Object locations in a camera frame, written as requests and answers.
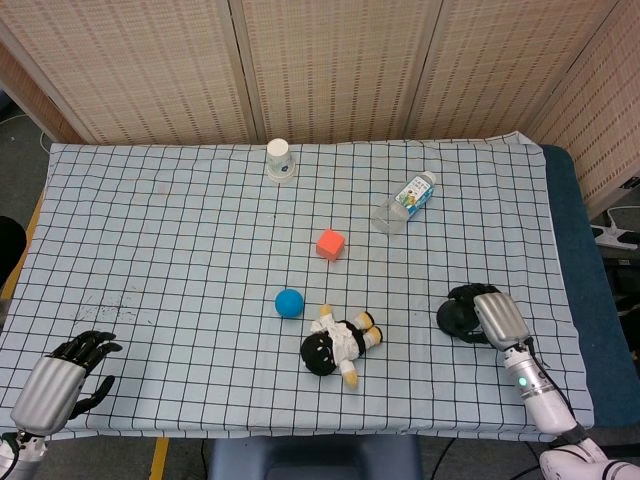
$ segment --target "bottle label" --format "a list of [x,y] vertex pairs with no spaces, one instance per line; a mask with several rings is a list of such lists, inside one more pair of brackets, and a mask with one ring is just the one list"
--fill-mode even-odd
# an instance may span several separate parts
[[400,202],[409,212],[411,217],[418,209],[427,203],[433,194],[433,186],[422,177],[414,177],[403,189],[396,195],[396,201]]

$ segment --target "blue cushion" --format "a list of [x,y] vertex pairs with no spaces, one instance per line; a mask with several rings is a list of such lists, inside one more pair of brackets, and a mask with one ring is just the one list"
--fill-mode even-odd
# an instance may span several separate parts
[[596,426],[640,422],[640,380],[582,202],[573,161],[560,147],[543,145],[560,267],[587,369]]

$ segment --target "blue ball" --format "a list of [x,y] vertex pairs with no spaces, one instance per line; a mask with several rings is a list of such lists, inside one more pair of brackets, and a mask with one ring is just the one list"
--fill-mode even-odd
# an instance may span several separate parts
[[304,298],[296,290],[287,288],[276,297],[276,311],[285,318],[294,318],[304,310]]

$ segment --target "bottle cap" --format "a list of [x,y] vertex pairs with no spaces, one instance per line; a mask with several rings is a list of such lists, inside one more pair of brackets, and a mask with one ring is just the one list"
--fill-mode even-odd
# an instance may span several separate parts
[[437,183],[437,179],[436,179],[436,174],[433,172],[430,172],[429,170],[425,170],[424,172],[422,172],[422,175],[424,175],[425,177],[427,177],[429,179],[429,181],[431,182],[431,185],[434,186]]

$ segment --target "black doll head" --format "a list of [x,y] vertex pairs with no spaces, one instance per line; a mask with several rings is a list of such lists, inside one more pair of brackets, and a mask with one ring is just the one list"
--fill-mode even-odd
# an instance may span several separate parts
[[324,376],[335,370],[332,346],[333,341],[327,332],[314,333],[302,342],[300,355],[312,373]]

